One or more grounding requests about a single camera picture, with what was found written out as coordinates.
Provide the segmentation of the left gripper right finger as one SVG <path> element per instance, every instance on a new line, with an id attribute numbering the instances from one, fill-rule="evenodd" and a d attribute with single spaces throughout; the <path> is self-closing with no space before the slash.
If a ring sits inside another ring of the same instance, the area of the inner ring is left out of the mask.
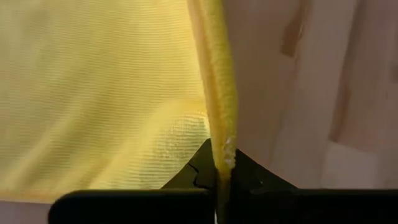
<path id="1" fill-rule="evenodd" d="M 398 190 L 300 189 L 236 151 L 230 224 L 398 224 Z"/>

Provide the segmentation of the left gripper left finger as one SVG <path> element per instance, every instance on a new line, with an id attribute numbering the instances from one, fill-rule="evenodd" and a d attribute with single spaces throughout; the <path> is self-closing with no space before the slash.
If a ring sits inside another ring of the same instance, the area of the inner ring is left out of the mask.
<path id="1" fill-rule="evenodd" d="M 206 140 L 161 189 L 76 190 L 51 205 L 48 224 L 215 224 L 215 174 Z"/>

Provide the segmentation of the yellow microfiber towel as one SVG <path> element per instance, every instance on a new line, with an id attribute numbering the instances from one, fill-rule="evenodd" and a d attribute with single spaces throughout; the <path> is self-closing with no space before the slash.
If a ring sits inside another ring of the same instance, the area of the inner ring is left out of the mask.
<path id="1" fill-rule="evenodd" d="M 161 188 L 206 139 L 224 215 L 237 112 L 223 0 L 0 0 L 0 224 Z"/>

